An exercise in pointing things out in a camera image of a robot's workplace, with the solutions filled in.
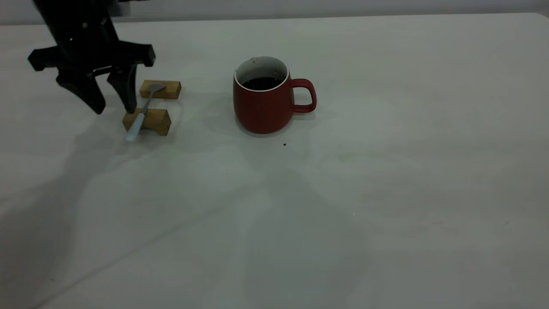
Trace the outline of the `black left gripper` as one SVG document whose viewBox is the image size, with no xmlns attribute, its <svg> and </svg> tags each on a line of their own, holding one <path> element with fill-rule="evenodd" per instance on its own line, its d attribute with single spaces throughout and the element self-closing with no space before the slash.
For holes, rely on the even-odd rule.
<svg viewBox="0 0 549 309">
<path fill-rule="evenodd" d="M 92 73 L 114 68 L 107 81 L 125 110 L 135 113 L 137 64 L 153 66 L 155 53 L 147 44 L 119 39 L 112 16 L 123 16 L 127 0 L 35 0 L 56 45 L 35 49 L 29 55 L 33 69 L 58 68 L 56 82 L 78 96 L 96 114 L 106 107 Z"/>
</svg>

